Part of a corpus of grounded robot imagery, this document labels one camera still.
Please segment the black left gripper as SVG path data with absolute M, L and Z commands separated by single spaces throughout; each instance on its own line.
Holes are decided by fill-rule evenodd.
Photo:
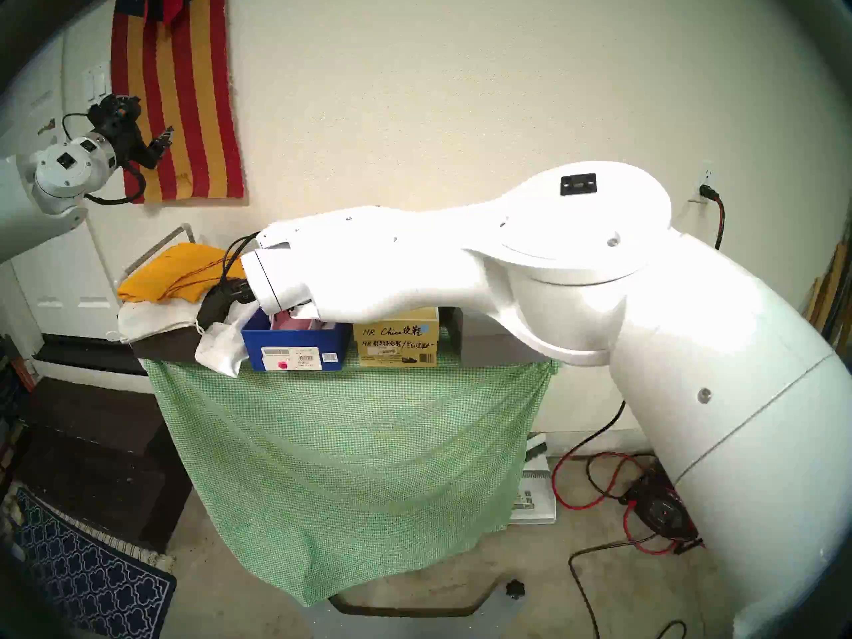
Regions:
M 112 153 L 108 154 L 111 169 L 130 162 L 145 169 L 156 169 L 172 145 L 172 126 L 153 139 L 151 145 L 144 143 L 137 124 L 141 115 L 140 102 L 138 96 L 105 96 L 100 103 L 91 105 L 87 110 L 93 131 L 112 148 Z

